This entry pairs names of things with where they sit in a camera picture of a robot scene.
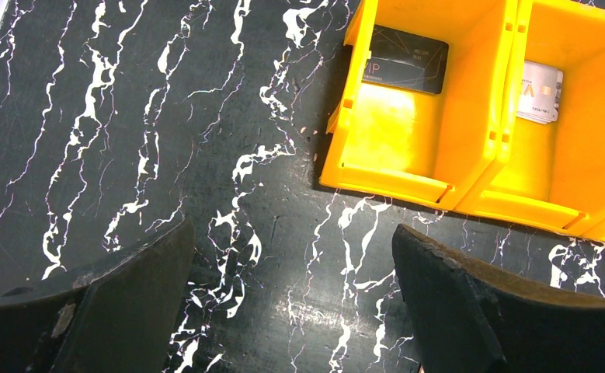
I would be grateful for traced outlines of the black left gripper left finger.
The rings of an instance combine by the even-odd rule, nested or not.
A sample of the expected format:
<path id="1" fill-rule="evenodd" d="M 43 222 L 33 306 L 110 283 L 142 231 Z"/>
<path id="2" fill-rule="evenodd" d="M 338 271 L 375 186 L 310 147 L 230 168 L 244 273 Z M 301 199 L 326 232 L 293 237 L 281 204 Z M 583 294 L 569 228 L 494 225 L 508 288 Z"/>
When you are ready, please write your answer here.
<path id="1" fill-rule="evenodd" d="M 0 372 L 159 372 L 193 261 L 184 219 L 0 295 Z"/>

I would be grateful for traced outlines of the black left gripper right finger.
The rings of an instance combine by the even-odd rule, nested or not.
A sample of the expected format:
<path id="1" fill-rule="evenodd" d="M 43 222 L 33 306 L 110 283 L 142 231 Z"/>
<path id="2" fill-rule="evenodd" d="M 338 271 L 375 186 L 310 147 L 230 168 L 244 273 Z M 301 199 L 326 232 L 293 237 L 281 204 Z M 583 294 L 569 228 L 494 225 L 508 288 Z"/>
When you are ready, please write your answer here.
<path id="1" fill-rule="evenodd" d="M 605 298 L 553 288 L 407 225 L 395 273 L 427 372 L 605 372 Z"/>

